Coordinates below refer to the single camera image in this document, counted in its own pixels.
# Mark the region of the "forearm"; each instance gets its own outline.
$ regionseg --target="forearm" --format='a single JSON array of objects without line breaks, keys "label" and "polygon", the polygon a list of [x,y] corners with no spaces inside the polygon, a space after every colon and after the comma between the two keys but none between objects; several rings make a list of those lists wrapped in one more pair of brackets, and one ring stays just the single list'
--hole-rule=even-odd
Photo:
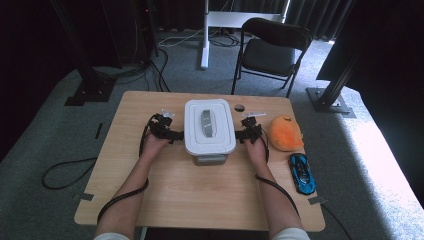
[{"label": "forearm", "polygon": [[[150,170],[151,160],[149,157],[142,156],[113,198],[143,187]],[[132,239],[143,196],[144,193],[136,194],[116,202],[107,209],[98,223],[96,236],[105,232],[116,232]]]},{"label": "forearm", "polygon": [[[266,164],[256,166],[259,177],[276,182]],[[269,228],[270,238],[286,228],[302,228],[302,223],[289,199],[275,187],[259,181],[262,204]]]}]

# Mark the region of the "orange toy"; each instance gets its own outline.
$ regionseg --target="orange toy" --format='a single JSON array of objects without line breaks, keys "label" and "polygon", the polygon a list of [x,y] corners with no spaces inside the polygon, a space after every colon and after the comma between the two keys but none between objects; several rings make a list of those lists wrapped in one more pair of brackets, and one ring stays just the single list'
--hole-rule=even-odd
[{"label": "orange toy", "polygon": [[281,151],[296,151],[303,147],[299,125],[291,116],[275,117],[269,124],[268,134],[272,145]]}]

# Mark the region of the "gray carpet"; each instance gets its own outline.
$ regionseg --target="gray carpet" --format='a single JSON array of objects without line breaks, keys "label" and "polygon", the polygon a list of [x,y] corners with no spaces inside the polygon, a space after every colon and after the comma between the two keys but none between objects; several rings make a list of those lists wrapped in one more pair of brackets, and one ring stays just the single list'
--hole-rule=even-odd
[{"label": "gray carpet", "polygon": [[[200,70],[201,43],[189,41],[163,47],[169,61],[163,76],[173,92],[229,94],[237,48],[211,45],[209,68]],[[315,112],[305,88],[325,87],[316,76],[331,45],[314,41],[306,54],[293,88],[292,101],[301,127],[305,150],[317,181],[319,195],[340,219],[353,239],[424,239],[424,211],[384,138],[361,101],[360,94],[345,88],[342,97],[356,118]],[[163,52],[153,57],[161,68]],[[99,71],[115,74],[131,69],[106,67]],[[93,226],[74,220],[78,201],[89,175],[63,190],[43,188],[41,176],[53,164],[95,157],[99,154],[123,93],[127,90],[157,90],[157,73],[118,79],[107,103],[65,107],[79,85],[78,72],[60,81],[31,125],[0,165],[0,239],[91,239]],[[273,80],[244,77],[236,94],[285,96]],[[99,124],[102,131],[97,135]],[[47,179],[55,186],[65,184],[91,163],[72,165],[52,172]],[[347,239],[336,220],[323,209],[326,228],[310,233],[312,239]]]}]

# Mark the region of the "table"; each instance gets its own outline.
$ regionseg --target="table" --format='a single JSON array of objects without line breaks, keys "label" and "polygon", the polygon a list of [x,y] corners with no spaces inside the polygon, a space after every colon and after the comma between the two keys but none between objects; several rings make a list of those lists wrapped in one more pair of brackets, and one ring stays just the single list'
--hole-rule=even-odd
[{"label": "table", "polygon": [[209,62],[209,27],[228,27],[241,28],[244,22],[253,17],[265,18],[268,20],[284,23],[290,0],[285,1],[282,12],[280,14],[272,13],[248,13],[248,12],[220,12],[209,11],[209,0],[205,0],[205,16],[204,16],[204,40],[202,51],[201,68],[207,69]]},{"label": "table", "polygon": [[[266,116],[256,118],[264,129],[277,115],[284,113],[294,117],[286,98],[126,92],[85,189],[85,193],[94,198],[81,200],[76,211],[78,224],[96,224],[100,209],[112,198],[137,161],[140,138],[149,118],[160,113],[162,108],[166,109],[176,114],[171,129],[183,131],[184,106],[191,99],[228,101],[235,130],[242,129],[240,121],[244,119],[234,110],[236,104],[243,104],[245,112],[266,112]],[[310,196],[296,193],[287,164],[289,154],[270,144],[268,165],[278,183],[296,202],[305,229],[321,231],[325,227],[321,207],[308,202],[317,193]],[[258,183],[243,144],[237,143],[225,164],[196,166],[184,142],[176,141],[166,146],[153,163],[149,180],[137,222],[139,226],[267,230]]]}]

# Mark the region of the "blue toy car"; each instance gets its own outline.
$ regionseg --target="blue toy car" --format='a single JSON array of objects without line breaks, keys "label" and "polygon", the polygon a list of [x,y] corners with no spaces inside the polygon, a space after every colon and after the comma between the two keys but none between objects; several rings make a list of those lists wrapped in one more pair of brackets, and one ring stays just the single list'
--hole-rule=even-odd
[{"label": "blue toy car", "polygon": [[296,190],[305,195],[315,192],[316,184],[309,168],[308,158],[303,153],[293,153],[289,159],[290,172],[292,173],[293,181]]}]

